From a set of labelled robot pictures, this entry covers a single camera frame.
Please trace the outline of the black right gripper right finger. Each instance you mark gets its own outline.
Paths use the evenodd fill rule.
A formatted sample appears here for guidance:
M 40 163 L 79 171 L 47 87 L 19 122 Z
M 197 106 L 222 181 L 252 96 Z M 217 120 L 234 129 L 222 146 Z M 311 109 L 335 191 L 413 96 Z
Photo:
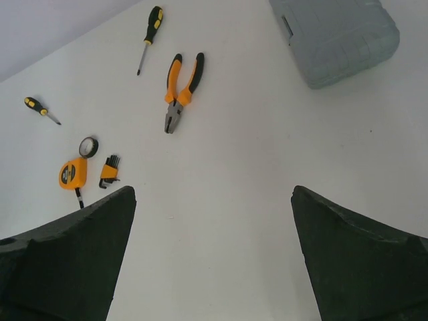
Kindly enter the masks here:
M 303 186 L 291 204 L 322 320 L 427 319 L 427 238 Z

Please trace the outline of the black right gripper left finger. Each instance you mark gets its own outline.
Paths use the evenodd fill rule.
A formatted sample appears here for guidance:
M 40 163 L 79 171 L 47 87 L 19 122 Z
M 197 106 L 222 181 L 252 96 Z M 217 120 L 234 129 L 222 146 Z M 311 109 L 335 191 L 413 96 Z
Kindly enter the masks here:
M 136 197 L 125 186 L 35 229 L 1 240 L 2 320 L 105 320 L 130 236 Z

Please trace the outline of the orange black pliers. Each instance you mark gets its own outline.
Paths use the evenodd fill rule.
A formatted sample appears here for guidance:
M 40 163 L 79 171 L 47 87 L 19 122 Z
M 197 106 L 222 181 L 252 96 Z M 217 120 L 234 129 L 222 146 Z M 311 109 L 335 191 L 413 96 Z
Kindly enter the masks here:
M 205 66 L 205 54 L 199 52 L 195 58 L 193 73 L 191 74 L 188 84 L 180 93 L 177 93 L 177 81 L 179 78 L 183 57 L 177 54 L 169 68 L 167 76 L 167 92 L 165 102 L 168 104 L 167 113 L 165 116 L 164 130 L 167 134 L 172 134 L 181 119 L 181 114 L 185 106 L 191 103 L 191 98 L 194 91 L 197 89 Z

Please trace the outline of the grey plastic tool case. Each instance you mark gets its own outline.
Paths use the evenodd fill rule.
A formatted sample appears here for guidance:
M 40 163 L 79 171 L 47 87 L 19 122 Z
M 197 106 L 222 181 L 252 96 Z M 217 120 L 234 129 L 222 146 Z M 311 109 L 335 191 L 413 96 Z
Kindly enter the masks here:
M 321 89 L 391 58 L 400 44 L 380 1 L 270 1 L 307 86 Z

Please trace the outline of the orange tape measure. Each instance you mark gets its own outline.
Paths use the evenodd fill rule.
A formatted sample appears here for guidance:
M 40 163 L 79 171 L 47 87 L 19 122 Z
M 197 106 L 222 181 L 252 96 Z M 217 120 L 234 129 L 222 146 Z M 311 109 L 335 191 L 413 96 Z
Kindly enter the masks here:
M 59 184 L 65 190 L 73 190 L 78 198 L 79 206 L 84 208 L 81 188 L 86 184 L 88 160 L 83 157 L 68 161 L 60 170 Z

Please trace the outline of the orange hex key set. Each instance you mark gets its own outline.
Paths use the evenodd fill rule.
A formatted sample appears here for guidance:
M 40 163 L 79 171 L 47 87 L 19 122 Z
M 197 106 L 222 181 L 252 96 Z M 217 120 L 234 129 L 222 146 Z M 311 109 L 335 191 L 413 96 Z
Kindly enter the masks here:
M 118 178 L 118 165 L 120 157 L 117 154 L 110 155 L 102 167 L 100 174 L 100 181 L 98 186 L 101 189 L 106 189 L 112 183 L 119 181 Z

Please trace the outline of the black electrical tape roll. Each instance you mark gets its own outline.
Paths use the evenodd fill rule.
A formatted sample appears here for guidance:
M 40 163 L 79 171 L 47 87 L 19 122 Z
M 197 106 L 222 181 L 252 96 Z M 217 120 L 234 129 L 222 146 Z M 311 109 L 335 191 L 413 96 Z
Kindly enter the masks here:
M 79 145 L 78 152 L 82 158 L 92 158 L 98 151 L 99 142 L 96 138 L 88 136 Z

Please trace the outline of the short yellow black screwdriver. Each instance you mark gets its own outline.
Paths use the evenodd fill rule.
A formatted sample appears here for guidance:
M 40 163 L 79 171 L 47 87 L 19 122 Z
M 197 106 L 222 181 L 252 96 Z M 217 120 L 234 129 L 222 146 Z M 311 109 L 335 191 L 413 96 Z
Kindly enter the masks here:
M 52 113 L 50 113 L 49 110 L 41 104 L 41 102 L 39 102 L 35 98 L 33 97 L 24 98 L 24 104 L 28 108 L 36 111 L 38 114 L 48 117 L 49 119 L 54 121 L 57 125 L 59 126 L 62 125 L 61 122 Z

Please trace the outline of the long black yellow screwdriver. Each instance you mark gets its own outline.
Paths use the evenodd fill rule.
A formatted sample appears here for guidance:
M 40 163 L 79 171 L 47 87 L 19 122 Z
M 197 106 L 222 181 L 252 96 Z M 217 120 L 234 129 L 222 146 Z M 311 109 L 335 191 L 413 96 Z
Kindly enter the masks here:
M 136 75 L 139 76 L 142 71 L 142 65 L 144 63 L 144 59 L 146 57 L 147 49 L 150 45 L 153 44 L 155 35 L 163 22 L 163 9 L 159 6 L 153 7 L 150 15 L 148 17 L 148 25 L 146 29 L 146 36 L 144 38 L 144 49 L 142 52 L 142 56 L 140 59 L 140 63 L 138 65 Z

